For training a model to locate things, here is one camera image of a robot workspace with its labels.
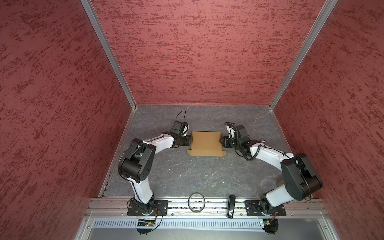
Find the brown cardboard box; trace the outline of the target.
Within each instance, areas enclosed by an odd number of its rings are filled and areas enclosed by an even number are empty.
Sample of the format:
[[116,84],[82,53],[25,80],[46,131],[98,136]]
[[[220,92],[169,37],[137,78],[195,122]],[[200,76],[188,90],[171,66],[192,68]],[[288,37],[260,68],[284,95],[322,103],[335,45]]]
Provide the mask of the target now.
[[187,150],[188,155],[196,157],[224,157],[227,155],[220,143],[222,133],[194,131],[191,137],[191,149]]

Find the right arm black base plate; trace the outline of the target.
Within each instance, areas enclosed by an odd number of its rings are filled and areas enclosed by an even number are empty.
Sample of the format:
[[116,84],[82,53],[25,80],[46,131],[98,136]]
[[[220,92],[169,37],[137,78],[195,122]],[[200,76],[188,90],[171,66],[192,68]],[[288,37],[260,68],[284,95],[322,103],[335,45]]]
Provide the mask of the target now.
[[247,200],[244,201],[247,216],[249,217],[278,217],[286,216],[286,210],[284,205],[277,207],[270,206],[265,200]]

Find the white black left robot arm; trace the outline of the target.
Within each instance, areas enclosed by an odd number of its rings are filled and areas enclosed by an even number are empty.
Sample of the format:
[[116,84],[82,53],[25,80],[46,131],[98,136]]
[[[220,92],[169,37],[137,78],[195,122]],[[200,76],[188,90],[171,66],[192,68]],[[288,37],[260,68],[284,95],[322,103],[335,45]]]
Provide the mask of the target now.
[[157,137],[133,139],[123,152],[118,163],[118,174],[131,184],[134,202],[144,212],[149,213],[155,207],[155,195],[148,180],[155,155],[163,150],[189,146],[191,136],[188,130],[187,122],[175,121],[170,131],[162,132]]

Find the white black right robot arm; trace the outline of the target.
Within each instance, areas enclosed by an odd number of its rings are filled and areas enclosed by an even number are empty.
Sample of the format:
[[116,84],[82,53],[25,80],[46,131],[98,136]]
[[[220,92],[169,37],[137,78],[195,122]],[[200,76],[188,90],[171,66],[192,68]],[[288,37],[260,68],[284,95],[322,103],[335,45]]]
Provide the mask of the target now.
[[234,149],[248,162],[263,161],[281,171],[283,185],[261,196],[260,208],[265,214],[291,201],[302,201],[320,190],[323,181],[306,154],[292,154],[267,146],[262,141],[251,140],[246,128],[225,123],[228,136],[220,139],[224,148]]

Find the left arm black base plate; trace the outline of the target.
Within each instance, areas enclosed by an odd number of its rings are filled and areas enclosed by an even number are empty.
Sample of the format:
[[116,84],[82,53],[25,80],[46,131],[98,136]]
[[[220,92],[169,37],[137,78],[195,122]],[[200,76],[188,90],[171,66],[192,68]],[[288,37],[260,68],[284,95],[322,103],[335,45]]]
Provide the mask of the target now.
[[147,204],[140,203],[136,199],[127,203],[128,216],[155,216],[156,213],[161,216],[166,216],[168,211],[168,200],[151,200]]

